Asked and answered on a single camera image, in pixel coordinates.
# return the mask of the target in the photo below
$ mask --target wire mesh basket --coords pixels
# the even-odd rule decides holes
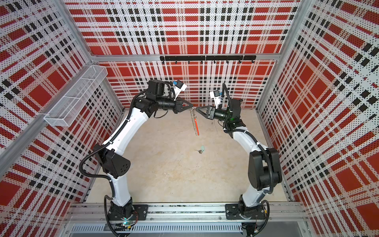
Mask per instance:
[[[107,75],[106,67],[91,65],[71,89],[45,115],[45,121],[51,126],[71,126],[90,96]]]

